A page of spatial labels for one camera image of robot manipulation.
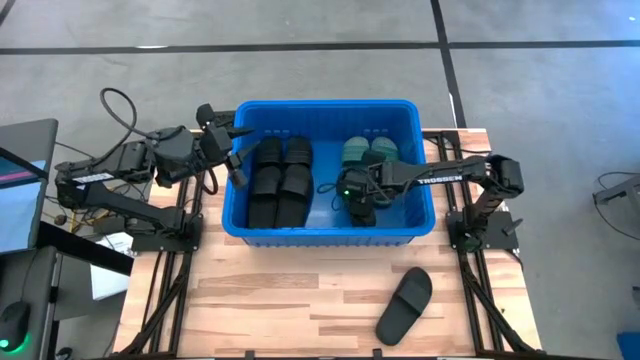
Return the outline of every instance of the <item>concrete floor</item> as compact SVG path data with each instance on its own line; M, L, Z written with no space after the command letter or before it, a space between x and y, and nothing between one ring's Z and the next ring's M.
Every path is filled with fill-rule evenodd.
M633 0L441 3L450 42L640 39ZM418 0L17 0L0 26L0 48L437 41L436 34L430 3ZM544 348L620 358L615 335L640 331L632 295L640 241L608 228L591 193L601 173L640 171L640 48L452 57L467 125L487 128L493 148L523 166L526 192L509 207L525 219L518 234ZM435 49L0 56L0 124L55 117L59 141L99 154L123 133L98 101L105 86L131 95L148 130L194 126L204 102L222 110L276 98L406 98L423 126L454 124ZM54 160L79 158L58 148ZM640 235L624 201L603 212ZM121 304L114 298L63 322L59 345L78 358L101 356Z

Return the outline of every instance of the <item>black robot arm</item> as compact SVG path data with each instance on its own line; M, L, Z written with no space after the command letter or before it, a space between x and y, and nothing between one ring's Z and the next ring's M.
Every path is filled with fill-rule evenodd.
M231 154L232 140L251 132L232 127L233 115L217 116L209 104L202 105L196 120L202 134L184 126L149 133L149 137L123 143L106 156L56 165L56 187L60 205L78 210L104 208L126 217L142 220L150 226L140 231L159 231L174 237L189 236L190 216L181 208L158 208L143 201L109 191L105 181L119 179L131 184L150 181L170 188L172 184L224 164L236 187L247 184L242 160L251 151Z
M502 201L515 198L524 191L517 161L500 155L471 156L464 160L421 165L387 161L371 165L366 171L343 171L336 188L347 202L354 224L371 226L375 225L372 198L376 194L392 199L415 186L460 181L474 182L484 188L478 200L464 209L462 227L469 240L464 245L472 251L484 242L489 216Z

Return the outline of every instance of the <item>blue crate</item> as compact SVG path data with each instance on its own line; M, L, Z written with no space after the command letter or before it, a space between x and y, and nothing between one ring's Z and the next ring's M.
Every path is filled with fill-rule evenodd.
M640 359L640 332L618 334L618 346L624 360Z
M242 149L266 136L283 140L295 135L310 139L313 147L314 195L304 228L247 229L249 188L240 191L227 183L222 225L232 236L253 246L398 246L429 233L435 212L428 186L412 189L406 201L398 197L388 209L376 209L375 227L354 228L346 210L334 211L335 191L318 194L318 185L335 183L341 171L344 143L353 136L371 142L386 136L398 146L400 160L413 164L426 162L418 110L405 100L296 100L249 101L242 104L235 126L255 131L234 140ZM251 178L252 158L243 170Z

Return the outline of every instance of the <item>light wood tabletop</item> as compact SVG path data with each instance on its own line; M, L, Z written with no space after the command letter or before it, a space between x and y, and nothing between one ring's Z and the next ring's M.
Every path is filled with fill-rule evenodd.
M489 149L485 130L459 132L463 148ZM427 159L437 161L436 146L427 141L424 146ZM385 356L474 354L457 256L444 225L444 186L432 186L434 230L406 246L253 248L224 232L226 170L218 167L215 172L221 187L218 195L203 197L206 230L193 257L179 357L237 357L245 350L255 350L259 357L371 356L374 348L382 348ZM475 199L480 189L471 189ZM174 205L177 191L177 186L153 186L150 203ZM115 351L140 330L156 256L144 253L135 259ZM487 250L485 256L496 306L523 340L540 348L520 265L502 250ZM375 337L375 324L404 273L414 266L430 275L433 297L400 344L384 346ZM156 292L162 266L158 272ZM479 303L478 308L484 344L491 348L486 316ZM170 309L161 350L168 348L172 314Z

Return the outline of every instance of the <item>black slide sandal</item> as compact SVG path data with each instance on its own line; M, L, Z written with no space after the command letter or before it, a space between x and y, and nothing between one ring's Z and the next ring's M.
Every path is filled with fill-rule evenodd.
M275 225L280 175L280 169L275 166L262 168L254 175L249 195L247 228L271 229Z
M311 171L304 165L290 165L278 192L276 228L304 227L313 195Z
M304 227L313 196L311 163L313 149L309 139L293 136L287 141L284 164L287 169L278 193L276 228Z
M247 212L249 229L271 229L275 225L281 157L282 141L275 136L262 139L255 149Z
M260 141L254 150L254 169L267 166L280 167L282 157L282 141L275 136L268 136Z
M407 271L378 320L378 340L389 346L399 343L422 315L432 292L431 278L424 270L414 267Z

